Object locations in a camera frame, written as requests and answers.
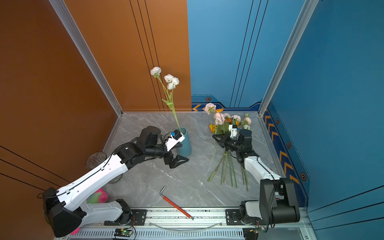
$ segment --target chevron marking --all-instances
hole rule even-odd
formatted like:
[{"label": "chevron marking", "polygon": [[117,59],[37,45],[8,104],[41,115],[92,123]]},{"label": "chevron marking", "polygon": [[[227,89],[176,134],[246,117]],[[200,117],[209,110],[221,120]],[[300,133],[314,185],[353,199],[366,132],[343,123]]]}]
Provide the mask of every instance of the chevron marking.
[{"label": "chevron marking", "polygon": [[292,176],[292,175],[289,175],[289,179],[291,179],[291,180],[294,180],[297,184],[300,184],[299,183],[299,180],[297,180],[294,176]]},{"label": "chevron marking", "polygon": [[271,132],[271,127],[275,127],[272,123],[268,123],[268,132]]},{"label": "chevron marking", "polygon": [[266,125],[266,119],[267,119],[267,118],[271,119],[270,116],[265,116],[265,125]]},{"label": "chevron marking", "polygon": [[280,151],[280,162],[281,162],[281,156],[286,156],[286,157],[288,157],[287,154],[286,154],[285,152]]},{"label": "chevron marking", "polygon": [[194,108],[192,108],[192,110],[195,110],[196,112],[198,112],[197,108],[200,107],[200,106],[201,106],[201,104],[198,104]]},{"label": "chevron marking", "polygon": [[272,131],[272,142],[273,142],[273,136],[274,136],[274,135],[279,136],[279,135],[277,134],[277,132]]},{"label": "chevron marking", "polygon": [[290,169],[292,169],[293,170],[293,167],[291,166],[291,165],[289,165],[288,163],[284,163],[284,172],[285,172],[285,174],[287,173],[287,167],[289,167]]}]

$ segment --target marble surface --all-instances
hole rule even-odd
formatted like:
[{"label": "marble surface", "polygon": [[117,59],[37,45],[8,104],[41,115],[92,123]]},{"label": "marble surface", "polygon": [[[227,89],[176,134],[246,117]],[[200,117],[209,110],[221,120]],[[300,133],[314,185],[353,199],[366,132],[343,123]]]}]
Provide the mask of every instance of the marble surface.
[{"label": "marble surface", "polygon": [[[229,112],[244,117],[245,112]],[[276,171],[266,139],[257,120],[256,112],[249,112],[252,120],[252,146],[263,162]],[[103,189],[108,193],[109,200],[124,199],[131,207],[169,207],[159,195],[166,186],[164,195],[179,206],[239,206],[241,201],[258,200],[260,186],[248,172],[249,185],[247,191],[243,185],[241,166],[233,159],[238,187],[231,187],[227,169],[224,185],[220,184],[221,167],[208,182],[207,179],[217,167],[223,149],[216,144],[216,154],[213,157],[214,139],[209,129],[213,122],[212,115],[206,113],[178,113],[180,126],[189,132],[192,154],[189,162],[177,168],[170,169],[163,159],[154,159],[136,165],[123,174],[122,179],[115,184],[106,184]],[[177,128],[172,113],[124,113],[118,131],[107,152],[111,154],[119,145],[140,135],[143,128],[155,126],[162,134]]]}]

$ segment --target orange flower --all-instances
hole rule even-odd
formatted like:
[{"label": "orange flower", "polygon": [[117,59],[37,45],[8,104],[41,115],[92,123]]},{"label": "orange flower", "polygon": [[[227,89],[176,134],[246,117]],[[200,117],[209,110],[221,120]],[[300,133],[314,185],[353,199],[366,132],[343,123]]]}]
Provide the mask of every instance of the orange flower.
[{"label": "orange flower", "polygon": [[213,125],[213,124],[210,124],[210,125],[209,125],[209,128],[211,129],[212,132],[215,132],[215,131],[216,131],[216,126]]}]

